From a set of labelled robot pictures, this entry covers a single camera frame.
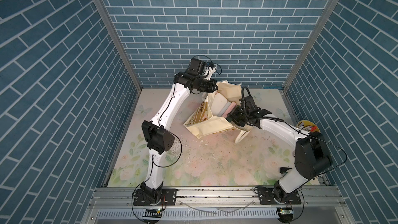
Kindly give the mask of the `aluminium front rail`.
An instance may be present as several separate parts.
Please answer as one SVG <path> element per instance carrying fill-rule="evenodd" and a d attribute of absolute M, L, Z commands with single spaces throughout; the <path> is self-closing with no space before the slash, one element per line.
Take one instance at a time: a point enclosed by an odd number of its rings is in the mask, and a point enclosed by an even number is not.
<path fill-rule="evenodd" d="M 164 200 L 147 204 L 132 188 L 97 188 L 84 224 L 352 224 L 335 186 L 305 186 L 285 204 L 269 188 L 166 187 Z"/>

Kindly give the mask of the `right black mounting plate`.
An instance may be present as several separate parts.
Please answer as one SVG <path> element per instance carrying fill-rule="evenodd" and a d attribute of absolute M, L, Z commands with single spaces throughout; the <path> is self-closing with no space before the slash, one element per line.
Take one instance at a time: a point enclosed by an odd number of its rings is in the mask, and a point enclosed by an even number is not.
<path fill-rule="evenodd" d="M 297 190 L 287 194 L 279 188 L 256 186 L 254 193 L 258 195 L 261 205 L 295 205 L 302 203 Z"/>

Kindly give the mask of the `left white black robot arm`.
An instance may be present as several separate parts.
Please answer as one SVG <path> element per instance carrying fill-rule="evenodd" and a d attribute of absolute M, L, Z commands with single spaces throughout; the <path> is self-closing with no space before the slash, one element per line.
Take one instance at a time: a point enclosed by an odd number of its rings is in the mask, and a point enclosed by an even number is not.
<path fill-rule="evenodd" d="M 212 93 L 218 89 L 217 81 L 212 79 L 215 72 L 215 68 L 207 68 L 203 76 L 188 71 L 176 74 L 172 89 L 160 110 L 150 121 L 142 123 L 144 138 L 149 148 L 149 164 L 147 178 L 140 185 L 140 193 L 151 205 L 161 201 L 163 169 L 167 167 L 161 162 L 178 138 L 171 132 L 173 120 L 193 90 Z"/>

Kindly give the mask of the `black mounting plate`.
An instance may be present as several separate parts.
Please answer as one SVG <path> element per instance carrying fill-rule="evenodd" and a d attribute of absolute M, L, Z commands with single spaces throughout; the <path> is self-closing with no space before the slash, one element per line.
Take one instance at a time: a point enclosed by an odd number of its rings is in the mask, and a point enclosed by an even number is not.
<path fill-rule="evenodd" d="M 254 193 L 258 195 L 261 205 L 295 205 L 302 203 L 297 190 L 287 194 L 279 188 L 256 186 Z"/>
<path fill-rule="evenodd" d="M 175 205 L 177 198 L 177 189 L 162 188 L 161 190 L 136 190 L 134 194 L 134 206 L 149 206 L 149 205 Z"/>

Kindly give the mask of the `cream canvas tote bag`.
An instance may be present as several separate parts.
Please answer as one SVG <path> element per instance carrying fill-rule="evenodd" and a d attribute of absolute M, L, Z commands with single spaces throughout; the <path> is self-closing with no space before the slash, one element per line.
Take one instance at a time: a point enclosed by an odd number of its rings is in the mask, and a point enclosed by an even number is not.
<path fill-rule="evenodd" d="M 232 120 L 227 120 L 236 107 L 240 107 L 241 85 L 234 85 L 228 81 L 217 83 L 218 90 L 213 93 L 204 93 L 203 102 L 198 109 L 183 124 L 196 138 L 207 135 L 238 130 L 235 143 L 240 143 L 253 129 L 244 124 L 243 127 Z"/>

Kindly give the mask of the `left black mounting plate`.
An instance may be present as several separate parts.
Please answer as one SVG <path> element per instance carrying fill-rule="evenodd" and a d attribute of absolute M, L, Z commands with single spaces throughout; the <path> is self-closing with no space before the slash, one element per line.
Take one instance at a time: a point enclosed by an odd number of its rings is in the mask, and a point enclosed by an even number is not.
<path fill-rule="evenodd" d="M 149 206 L 149 205 L 175 205 L 177 198 L 177 189 L 162 188 L 161 190 L 136 190 L 134 194 L 134 206 Z"/>

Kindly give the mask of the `pink pencil case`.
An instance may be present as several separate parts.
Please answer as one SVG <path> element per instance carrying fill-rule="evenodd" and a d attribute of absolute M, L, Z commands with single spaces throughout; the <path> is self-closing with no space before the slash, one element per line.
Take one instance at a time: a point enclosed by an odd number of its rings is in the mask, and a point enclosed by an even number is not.
<path fill-rule="evenodd" d="M 236 102 L 231 102 L 231 104 L 228 106 L 228 108 L 226 109 L 226 111 L 222 114 L 221 117 L 223 118 L 227 118 L 227 115 L 232 112 L 238 105 L 236 104 Z"/>

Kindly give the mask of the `yellow pen holder cup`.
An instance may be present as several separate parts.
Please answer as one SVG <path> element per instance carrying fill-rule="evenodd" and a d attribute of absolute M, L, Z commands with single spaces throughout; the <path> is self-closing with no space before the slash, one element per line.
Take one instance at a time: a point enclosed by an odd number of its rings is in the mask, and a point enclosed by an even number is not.
<path fill-rule="evenodd" d="M 297 128 L 304 130 L 304 131 L 308 131 L 308 132 L 320 132 L 320 129 L 318 128 L 318 126 L 308 120 L 301 120 L 297 123 L 296 125 Z"/>

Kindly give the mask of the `white pencil case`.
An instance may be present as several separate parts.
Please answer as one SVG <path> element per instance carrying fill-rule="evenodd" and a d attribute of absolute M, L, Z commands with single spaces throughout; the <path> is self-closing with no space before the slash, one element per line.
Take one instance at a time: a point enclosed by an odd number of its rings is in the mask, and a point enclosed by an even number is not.
<path fill-rule="evenodd" d="M 221 117 L 230 104 L 231 102 L 221 93 L 217 93 L 215 94 L 210 110 L 214 116 Z"/>

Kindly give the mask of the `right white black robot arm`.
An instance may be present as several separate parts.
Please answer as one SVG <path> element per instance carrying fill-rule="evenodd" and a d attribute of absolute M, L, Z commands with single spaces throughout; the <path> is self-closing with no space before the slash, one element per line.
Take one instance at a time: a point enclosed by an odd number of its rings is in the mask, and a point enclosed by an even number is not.
<path fill-rule="evenodd" d="M 333 163 L 321 133 L 295 128 L 265 109 L 249 113 L 237 106 L 228 113 L 227 120 L 239 127 L 250 125 L 268 131 L 294 148 L 294 167 L 274 184 L 273 196 L 278 203 L 286 203 L 292 193 L 320 175 Z"/>

